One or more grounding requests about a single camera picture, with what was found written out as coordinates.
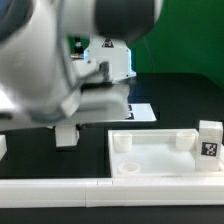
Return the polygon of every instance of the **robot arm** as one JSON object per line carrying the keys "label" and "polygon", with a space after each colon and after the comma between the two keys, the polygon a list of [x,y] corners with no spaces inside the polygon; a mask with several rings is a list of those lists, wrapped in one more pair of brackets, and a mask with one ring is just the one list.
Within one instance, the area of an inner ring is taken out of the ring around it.
{"label": "robot arm", "polygon": [[102,76],[101,82],[111,81],[108,65],[94,60],[81,66],[72,63],[66,35],[96,34],[134,41],[153,27],[162,0],[24,0],[22,6],[18,2],[0,3],[0,84],[30,122],[55,124],[78,111],[77,119],[88,122],[90,111],[103,111],[105,104],[108,110],[110,103],[120,108],[113,113],[117,117],[113,116],[124,117],[128,90],[113,86],[81,90],[96,74]]}

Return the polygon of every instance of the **green wall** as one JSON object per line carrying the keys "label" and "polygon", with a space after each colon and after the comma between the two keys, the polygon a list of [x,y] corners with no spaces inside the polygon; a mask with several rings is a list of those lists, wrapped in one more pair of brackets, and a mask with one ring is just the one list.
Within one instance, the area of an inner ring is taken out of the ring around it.
{"label": "green wall", "polygon": [[224,89],[224,0],[165,0],[146,41],[130,46],[138,73],[200,73]]}

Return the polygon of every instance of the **circular hole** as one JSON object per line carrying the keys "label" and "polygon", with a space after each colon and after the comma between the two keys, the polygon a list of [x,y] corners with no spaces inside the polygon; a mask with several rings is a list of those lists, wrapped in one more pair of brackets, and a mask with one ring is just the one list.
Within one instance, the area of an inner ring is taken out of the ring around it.
{"label": "circular hole", "polygon": [[140,172],[140,166],[137,163],[122,163],[118,167],[118,172],[122,174],[133,174]]}

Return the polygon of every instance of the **white block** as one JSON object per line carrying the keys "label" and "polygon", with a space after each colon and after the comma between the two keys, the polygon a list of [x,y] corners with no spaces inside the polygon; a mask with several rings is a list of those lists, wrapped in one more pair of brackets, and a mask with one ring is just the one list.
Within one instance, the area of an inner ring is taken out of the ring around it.
{"label": "white block", "polygon": [[0,160],[7,152],[5,135],[0,135]]}
{"label": "white block", "polygon": [[219,171],[222,135],[221,122],[200,121],[196,171]]}
{"label": "white block", "polygon": [[200,121],[200,136],[217,136],[222,138],[223,125],[221,122]]}
{"label": "white block", "polygon": [[57,126],[55,128],[57,147],[76,146],[79,140],[79,132],[75,125]]}

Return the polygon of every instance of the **white plastic part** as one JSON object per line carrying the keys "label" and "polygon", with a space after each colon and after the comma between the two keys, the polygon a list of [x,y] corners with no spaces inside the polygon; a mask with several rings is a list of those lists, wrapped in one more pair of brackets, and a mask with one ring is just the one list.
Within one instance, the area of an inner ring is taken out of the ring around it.
{"label": "white plastic part", "polygon": [[219,171],[222,137],[221,122],[200,121],[196,171]]}
{"label": "white plastic part", "polygon": [[113,47],[103,47],[107,38],[91,36],[90,44],[85,50],[85,59],[96,59],[99,63],[109,62],[110,81],[120,81],[136,76],[132,71],[131,51],[124,41],[110,39]]}
{"label": "white plastic part", "polygon": [[181,131],[176,134],[176,148],[179,150],[193,150],[196,136],[194,132]]}
{"label": "white plastic part", "polygon": [[76,146],[79,140],[79,132],[75,125],[57,126],[55,128],[56,146]]}
{"label": "white plastic part", "polygon": [[0,135],[0,160],[3,158],[7,152],[7,145],[5,135]]}
{"label": "white plastic part", "polygon": [[127,132],[114,134],[114,150],[116,152],[129,152],[132,149],[132,135]]}
{"label": "white plastic part", "polygon": [[0,180],[0,208],[85,207],[93,179]]}
{"label": "white plastic part", "polygon": [[122,163],[118,166],[118,173],[121,174],[134,174],[140,173],[141,167],[137,163],[127,162]]}
{"label": "white plastic part", "polygon": [[[193,132],[195,129],[183,130],[113,130],[109,131],[109,152],[111,174],[114,178],[126,175],[118,171],[119,164],[133,162],[141,167],[141,173],[129,174],[133,177],[151,177],[156,175],[195,175],[196,149],[191,151],[176,149],[178,132]],[[115,150],[116,133],[132,135],[132,150],[120,153]]]}

